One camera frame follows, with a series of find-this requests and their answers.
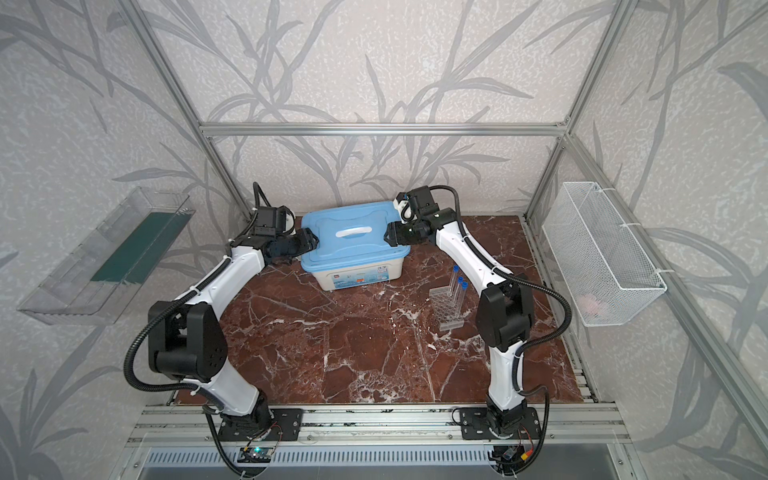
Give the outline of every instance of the blue lid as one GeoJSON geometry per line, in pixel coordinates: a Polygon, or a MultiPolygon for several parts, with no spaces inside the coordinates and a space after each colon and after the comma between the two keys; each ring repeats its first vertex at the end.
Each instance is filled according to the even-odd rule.
{"type": "Polygon", "coordinates": [[[301,226],[317,235],[319,243],[301,256],[301,267],[314,273],[403,258],[410,246],[391,247],[384,241],[387,224],[396,221],[400,216],[388,201],[307,214],[301,226]]]}

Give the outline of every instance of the aluminum frame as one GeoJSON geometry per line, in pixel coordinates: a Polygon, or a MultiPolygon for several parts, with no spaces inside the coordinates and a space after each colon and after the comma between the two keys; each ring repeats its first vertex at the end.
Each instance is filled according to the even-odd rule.
{"type": "MultiPolygon", "coordinates": [[[[563,138],[567,151],[588,180],[597,182],[604,189],[612,189],[611,181],[605,176],[592,158],[589,150],[575,135],[566,134],[563,138]]],[[[662,270],[673,270],[667,258],[661,253],[650,235],[639,224],[637,217],[629,209],[616,190],[604,190],[619,214],[631,225],[637,242],[647,253],[650,261],[662,270]]],[[[712,321],[701,309],[693,294],[685,286],[683,279],[675,272],[663,272],[667,283],[665,298],[683,331],[691,343],[720,381],[733,407],[742,416],[747,427],[754,435],[760,448],[768,455],[768,399],[763,391],[746,372],[741,361],[726,344],[725,339],[715,329],[712,321]]]]}
{"type": "Polygon", "coordinates": [[[123,14],[126,25],[133,31],[139,44],[144,48],[144,52],[149,57],[152,65],[165,84],[165,87],[170,92],[171,97],[176,101],[181,116],[184,117],[184,120],[192,131],[192,135],[197,140],[197,143],[200,144],[200,149],[205,153],[205,156],[208,158],[214,171],[224,183],[227,192],[229,192],[230,196],[235,200],[240,212],[248,218],[250,216],[248,203],[237,189],[226,164],[221,157],[219,157],[218,152],[216,152],[210,140],[200,132],[200,120],[197,117],[197,113],[195,113],[192,102],[184,93],[184,90],[181,87],[181,82],[174,73],[173,68],[170,66],[170,62],[168,61],[160,42],[152,31],[152,27],[150,26],[147,17],[144,15],[144,12],[141,10],[141,7],[137,4],[136,0],[115,1],[123,14]]]}
{"type": "MultiPolygon", "coordinates": [[[[616,46],[618,45],[619,40],[621,40],[621,36],[624,34],[624,31],[629,25],[632,12],[637,6],[637,2],[638,0],[618,0],[616,2],[613,14],[611,14],[611,20],[608,22],[608,26],[605,29],[605,33],[603,34],[603,38],[598,45],[597,51],[594,53],[592,62],[587,69],[587,74],[584,76],[584,80],[581,82],[581,86],[578,89],[574,103],[571,106],[571,110],[565,117],[564,123],[566,128],[564,134],[570,134],[576,127],[576,123],[578,123],[581,114],[587,107],[589,97],[592,96],[595,87],[597,87],[598,82],[605,72],[606,65],[608,65],[608,62],[611,60],[611,56],[616,50],[616,46]]],[[[544,193],[544,190],[549,184],[550,179],[560,165],[560,159],[564,147],[562,145],[562,137],[559,137],[558,140],[559,142],[555,146],[555,149],[552,151],[549,162],[547,162],[547,167],[545,168],[544,173],[541,175],[541,179],[536,186],[536,190],[534,190],[534,195],[533,198],[531,198],[531,202],[528,204],[528,209],[525,211],[526,217],[533,215],[538,202],[541,201],[541,195],[544,193]]]]}
{"type": "MultiPolygon", "coordinates": [[[[500,444],[508,440],[462,440],[452,410],[484,404],[351,404],[271,406],[304,410],[299,443],[311,445],[500,444]]],[[[543,404],[531,404],[543,411],[543,404]]],[[[128,436],[128,446],[209,446],[199,406],[147,407],[128,436]]],[[[553,403],[547,443],[630,443],[614,403],[553,403]]],[[[224,445],[245,445],[224,442],[224,445]]]]}
{"type": "Polygon", "coordinates": [[[344,135],[557,137],[565,132],[565,124],[206,123],[200,125],[200,131],[206,137],[281,135],[306,137],[344,135]]]}

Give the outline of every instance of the test tube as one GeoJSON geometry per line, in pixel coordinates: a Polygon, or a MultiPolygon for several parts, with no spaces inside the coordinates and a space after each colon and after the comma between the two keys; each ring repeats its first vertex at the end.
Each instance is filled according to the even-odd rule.
{"type": "Polygon", "coordinates": [[[464,303],[464,297],[467,295],[468,286],[469,286],[468,283],[466,282],[462,283],[461,288],[459,288],[456,293],[456,300],[454,302],[454,305],[456,305],[456,312],[459,314],[461,314],[462,312],[462,303],[464,303]]]}
{"type": "Polygon", "coordinates": [[[450,292],[453,293],[453,289],[456,288],[456,277],[458,276],[458,265],[453,266],[453,273],[451,273],[451,283],[449,285],[451,286],[450,292]]]}
{"type": "Polygon", "coordinates": [[[462,289],[462,283],[464,283],[464,277],[460,276],[454,283],[451,284],[450,296],[453,300],[456,300],[456,293],[462,289]]]}
{"type": "Polygon", "coordinates": [[[456,304],[456,300],[458,300],[458,293],[462,291],[462,284],[464,283],[464,277],[460,276],[458,280],[456,280],[456,284],[454,285],[454,289],[451,292],[451,300],[453,300],[453,304],[456,304]]]}

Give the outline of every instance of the black mounting plate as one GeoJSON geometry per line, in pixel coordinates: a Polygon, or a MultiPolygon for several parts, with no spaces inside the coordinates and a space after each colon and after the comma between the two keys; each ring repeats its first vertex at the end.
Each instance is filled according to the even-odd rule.
{"type": "MultiPolygon", "coordinates": [[[[488,409],[485,407],[466,407],[458,409],[458,422],[462,426],[462,438],[464,440],[499,440],[499,437],[494,435],[488,427],[488,420],[486,418],[487,412],[488,409]]],[[[532,440],[536,440],[541,436],[541,426],[539,425],[538,415],[535,408],[525,408],[525,415],[523,416],[520,425],[528,430],[532,440]]],[[[522,435],[524,439],[528,439],[528,436],[524,432],[522,435]]],[[[509,440],[515,440],[517,442],[519,438],[520,435],[515,432],[509,440]]]]}
{"type": "MultiPolygon", "coordinates": [[[[301,430],[301,418],[304,411],[302,409],[270,409],[274,420],[272,423],[276,423],[277,426],[273,427],[265,437],[259,439],[263,442],[295,442],[299,439],[299,430],[301,430]]],[[[248,435],[251,435],[252,431],[238,429],[236,425],[232,425],[230,422],[225,422],[219,428],[219,440],[222,442],[240,442],[248,441],[248,435]]]]}

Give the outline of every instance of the green strip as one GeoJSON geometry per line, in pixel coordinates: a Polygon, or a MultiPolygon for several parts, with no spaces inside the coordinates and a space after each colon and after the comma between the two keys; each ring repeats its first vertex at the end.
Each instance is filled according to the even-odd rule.
{"type": "Polygon", "coordinates": [[[98,269],[91,282],[146,282],[191,217],[189,214],[150,213],[98,269]]]}

